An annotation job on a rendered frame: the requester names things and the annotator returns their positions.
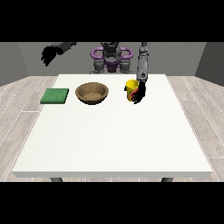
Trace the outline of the yellow cup with melon print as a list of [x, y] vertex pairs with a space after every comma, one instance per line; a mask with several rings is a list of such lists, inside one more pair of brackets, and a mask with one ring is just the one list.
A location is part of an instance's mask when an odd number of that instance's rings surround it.
[[127, 99], [131, 102], [133, 94], [138, 90], [138, 80], [127, 80], [125, 90], [127, 92]]

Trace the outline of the brown wooden bowl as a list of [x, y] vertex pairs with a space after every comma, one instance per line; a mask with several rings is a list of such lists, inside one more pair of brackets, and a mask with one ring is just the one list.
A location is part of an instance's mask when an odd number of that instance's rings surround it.
[[88, 105], [96, 105], [105, 100], [109, 89], [99, 82], [88, 82], [81, 84], [75, 90], [77, 98]]

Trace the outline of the green square pad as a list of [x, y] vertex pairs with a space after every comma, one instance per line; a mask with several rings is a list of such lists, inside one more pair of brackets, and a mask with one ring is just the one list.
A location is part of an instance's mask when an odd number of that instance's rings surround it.
[[64, 104], [69, 93], [68, 88], [48, 88], [41, 100], [41, 104]]

